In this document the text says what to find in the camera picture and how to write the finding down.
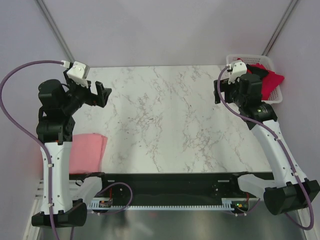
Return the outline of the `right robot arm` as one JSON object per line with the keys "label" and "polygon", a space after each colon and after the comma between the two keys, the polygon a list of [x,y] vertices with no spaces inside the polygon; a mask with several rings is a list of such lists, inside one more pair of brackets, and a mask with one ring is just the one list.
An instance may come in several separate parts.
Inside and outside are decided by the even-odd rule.
{"label": "right robot arm", "polygon": [[256,137],[273,174],[273,180],[263,180],[251,173],[241,173],[229,184],[230,193],[240,197],[247,192],[262,198],[273,215],[310,209],[320,185],[317,180],[308,179],[288,150],[274,109],[262,100],[260,77],[245,73],[234,82],[217,79],[213,87],[216,104],[238,107],[238,112],[232,113],[243,119]]}

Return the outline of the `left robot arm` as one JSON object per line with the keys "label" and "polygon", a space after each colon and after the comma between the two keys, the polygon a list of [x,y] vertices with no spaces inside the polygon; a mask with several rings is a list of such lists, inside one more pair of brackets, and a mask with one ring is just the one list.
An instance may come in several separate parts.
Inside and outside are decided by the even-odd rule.
{"label": "left robot arm", "polygon": [[70,190],[69,163],[75,120],[73,114],[84,104],[105,107],[112,89],[95,82],[97,93],[65,77],[68,89],[57,79],[38,86],[42,104],[38,112],[37,139],[43,158],[43,197],[39,213],[31,218],[34,227],[82,227],[87,220],[88,205],[98,195],[110,191],[99,173],[87,176],[75,195]]}

